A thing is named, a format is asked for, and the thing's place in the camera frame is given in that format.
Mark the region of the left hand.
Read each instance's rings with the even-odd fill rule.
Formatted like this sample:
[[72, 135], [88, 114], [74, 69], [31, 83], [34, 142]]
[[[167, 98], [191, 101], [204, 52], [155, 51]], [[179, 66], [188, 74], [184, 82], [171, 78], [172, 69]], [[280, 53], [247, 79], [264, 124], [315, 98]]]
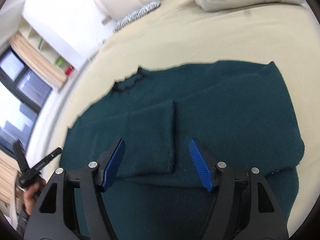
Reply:
[[30, 185], [28, 188], [25, 188], [25, 191], [23, 193], [23, 202], [24, 202], [25, 213], [28, 216], [31, 215], [36, 203], [36, 199], [34, 198], [34, 196], [39, 191], [40, 186], [45, 186], [45, 185], [46, 185], [46, 181], [43, 178], [41, 178], [41, 182], [37, 181], [33, 183], [33, 185]]

